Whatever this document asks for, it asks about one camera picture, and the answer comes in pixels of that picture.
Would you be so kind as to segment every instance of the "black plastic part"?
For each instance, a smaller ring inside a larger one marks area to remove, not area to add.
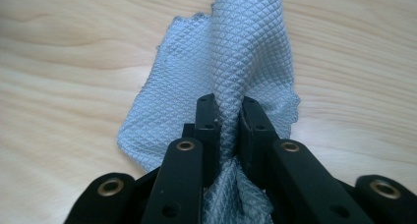
[[[136,180],[135,189],[126,210],[125,223],[141,223],[158,172],[159,168],[156,168]]]
[[[193,138],[195,128],[195,124],[184,124],[182,138]]]
[[[266,185],[267,152],[279,137],[257,100],[245,97],[239,114],[238,156],[246,176],[258,187]]]
[[[220,172],[220,116],[214,94],[208,94],[197,100],[194,138],[204,145],[203,185],[209,187]]]
[[[111,182],[116,179],[121,183]],[[108,194],[117,189],[116,186],[122,186],[120,192],[112,196],[100,195],[98,190],[106,182],[108,187],[103,187],[103,190]],[[110,173],[95,179],[76,201],[65,223],[124,223],[134,188],[135,180],[126,174]]]
[[[151,191],[143,224],[201,223],[203,145],[196,139],[173,141]]]
[[[376,223],[417,223],[417,196],[394,180],[363,176],[356,181],[354,192]]]
[[[268,155],[275,223],[373,223],[304,144],[278,140]]]

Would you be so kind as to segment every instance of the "light blue cloth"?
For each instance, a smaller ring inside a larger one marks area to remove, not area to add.
[[[144,88],[123,124],[120,147],[147,171],[195,121],[200,96],[214,93],[222,120],[222,169],[205,194],[205,223],[270,223],[272,206],[233,157],[244,95],[257,99],[277,133],[297,120],[291,50],[281,0],[215,0],[212,15],[175,18]]]

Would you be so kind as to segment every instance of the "diamond pattern fabric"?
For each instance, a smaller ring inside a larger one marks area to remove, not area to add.
[[[281,0],[215,0],[212,15],[175,18],[149,78],[118,135],[119,146],[145,170],[158,167],[196,101],[214,93],[220,109],[221,172],[205,194],[205,223],[270,223],[265,193],[233,156],[245,95],[257,99],[277,133],[297,120],[292,57]]]

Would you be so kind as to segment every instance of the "brass grommet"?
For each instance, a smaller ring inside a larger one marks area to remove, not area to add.
[[[123,181],[118,178],[110,178],[101,183],[98,187],[98,194],[101,196],[113,196],[123,189]]]
[[[181,141],[177,144],[179,150],[188,151],[194,148],[194,144],[191,141]]]
[[[382,180],[374,180],[372,183],[370,183],[369,186],[380,196],[384,196],[390,199],[398,199],[401,197],[401,192],[388,182]]]
[[[281,147],[288,152],[298,152],[300,150],[300,147],[293,142],[284,142],[281,144]]]

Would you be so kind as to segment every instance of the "light wood surface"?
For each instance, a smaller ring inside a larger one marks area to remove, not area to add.
[[[62,223],[96,177],[175,16],[214,0],[0,0],[0,223]],[[417,0],[283,0],[292,137],[340,180],[417,193]]]

